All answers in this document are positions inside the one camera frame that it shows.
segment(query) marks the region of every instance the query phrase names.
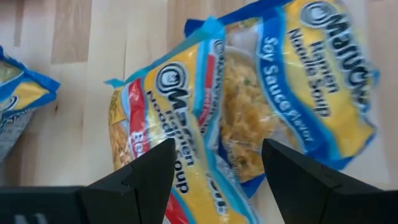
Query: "light wood grain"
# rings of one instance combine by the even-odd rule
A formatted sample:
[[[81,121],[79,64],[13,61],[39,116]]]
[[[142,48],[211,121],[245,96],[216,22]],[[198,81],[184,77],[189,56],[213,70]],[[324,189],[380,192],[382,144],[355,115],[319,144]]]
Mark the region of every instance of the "light wood grain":
[[[22,35],[22,20],[24,18],[25,0],[16,1],[14,46],[19,47]]]
[[[86,62],[91,0],[56,0],[51,63]]]
[[[249,2],[0,1],[0,44],[30,68],[62,83],[58,99],[36,111],[10,154],[10,184],[89,184],[112,172],[107,125],[113,90],[103,81],[124,79],[175,47],[183,39],[187,18],[221,16]],[[379,111],[376,116],[381,117],[378,141],[384,147],[380,144],[380,149],[366,151],[345,172],[386,189],[398,188],[398,106],[394,98],[398,2],[371,1],[367,9],[366,0],[346,2],[359,30],[369,34],[368,50],[381,68],[374,106]],[[374,157],[383,161],[384,154],[390,178],[380,174],[380,164],[372,163]],[[267,223],[283,222],[267,182],[252,202]]]

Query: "yellow package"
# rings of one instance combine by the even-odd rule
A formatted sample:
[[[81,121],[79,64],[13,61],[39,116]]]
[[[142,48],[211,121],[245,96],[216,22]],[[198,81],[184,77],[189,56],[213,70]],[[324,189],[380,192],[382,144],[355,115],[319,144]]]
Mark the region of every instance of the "yellow package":
[[[27,69],[0,46],[0,162],[27,126],[32,113],[57,97],[60,84]]]
[[[214,153],[220,115],[220,99],[214,99],[221,96],[223,75],[224,29],[210,18],[125,82],[108,82],[116,87],[109,108],[115,169],[167,138],[176,141],[165,213],[171,223],[259,223],[232,171]],[[207,124],[203,137],[196,114]]]
[[[241,182],[264,173],[264,138],[334,169],[369,144],[376,128],[366,115],[378,72],[341,1],[294,0],[220,21],[227,43],[219,154]],[[197,24],[188,21],[185,31]]]

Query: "blue wave design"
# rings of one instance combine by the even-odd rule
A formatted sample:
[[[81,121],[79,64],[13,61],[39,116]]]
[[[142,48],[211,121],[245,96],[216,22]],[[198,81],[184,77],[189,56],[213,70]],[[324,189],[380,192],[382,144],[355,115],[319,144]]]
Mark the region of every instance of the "blue wave design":
[[[184,212],[184,215],[186,216],[186,218],[188,220],[188,223],[189,224],[195,224],[196,221],[195,221],[191,211],[189,210],[189,208],[185,204],[184,200],[182,200],[180,195],[177,193],[175,188],[172,188],[172,195],[175,197],[175,199],[177,200],[178,204],[181,206],[182,211]]]
[[[273,62],[257,57],[257,74],[259,75],[259,80],[262,80],[260,82],[261,87],[274,111],[293,130],[305,152],[314,152],[316,158],[328,158],[329,152],[338,152],[333,134],[314,115],[313,111],[295,96],[285,76],[285,61],[283,56],[285,20],[285,12],[282,8],[269,10],[263,19],[264,27],[262,27],[262,31],[260,32],[262,37],[259,38],[257,54],[262,54],[261,49],[265,46],[263,38],[276,38],[278,42],[274,46],[277,50],[274,52]],[[276,66],[278,72],[268,75],[264,70],[271,66]],[[268,85],[267,78],[271,75],[275,80],[273,80],[273,84]],[[280,108],[280,102],[277,102],[278,100],[275,98],[278,95],[283,95],[285,102],[287,102],[284,108]],[[291,111],[295,111],[297,116],[291,116],[289,114]]]
[[[10,97],[10,95],[15,91],[15,89],[21,83],[36,83],[40,85],[43,89],[49,91],[48,93],[44,94],[39,99],[33,101],[31,104],[27,105],[25,108],[21,110],[12,110],[4,112],[3,118],[7,118],[8,116],[12,116],[13,114],[20,113],[25,110],[36,109],[56,99],[57,90],[60,87],[60,84],[58,82],[42,74],[31,71],[17,60],[11,57],[7,57],[5,55],[4,49],[1,46],[0,46],[0,60],[8,63],[9,65],[19,68],[22,71],[22,73],[19,76],[13,78],[12,80],[6,83],[0,83],[0,100],[5,100],[6,98]]]
[[[196,74],[195,74],[195,94],[193,99],[193,114],[199,118],[203,112],[203,104],[205,101],[205,75],[207,68],[207,55],[209,52],[210,40],[206,39],[198,46]]]

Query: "plastic wrapper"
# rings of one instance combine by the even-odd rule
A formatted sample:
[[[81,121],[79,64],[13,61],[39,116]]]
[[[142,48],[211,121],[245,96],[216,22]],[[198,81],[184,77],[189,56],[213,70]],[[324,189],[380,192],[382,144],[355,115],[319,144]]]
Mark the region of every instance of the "plastic wrapper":
[[[114,168],[176,141],[170,223],[259,223],[218,148],[224,29],[209,18],[176,49],[115,87],[109,108]],[[199,128],[199,123],[206,124]]]
[[[33,111],[53,101],[59,86],[6,55],[0,46],[0,162],[25,129]]]
[[[379,76],[341,1],[253,5],[220,18],[227,41],[219,155],[249,196],[264,177],[263,138],[343,169],[375,135],[367,112]],[[200,24],[188,20],[185,33]]]

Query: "instant noodle block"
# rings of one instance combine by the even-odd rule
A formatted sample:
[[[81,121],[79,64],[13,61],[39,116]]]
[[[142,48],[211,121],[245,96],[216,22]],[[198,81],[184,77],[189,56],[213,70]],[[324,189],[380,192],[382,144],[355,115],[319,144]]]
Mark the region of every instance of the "instant noodle block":
[[[53,101],[59,86],[6,55],[0,46],[0,162],[25,129],[33,111]]]
[[[212,18],[125,82],[107,82],[115,87],[109,107],[115,169],[167,138],[176,141],[165,213],[171,223],[259,223],[233,172],[216,154],[223,82],[224,28]]]
[[[264,138],[344,168],[375,135],[367,113],[379,76],[341,1],[261,2],[220,18],[227,40],[219,154],[252,189],[263,178]],[[201,23],[188,20],[185,33]]]

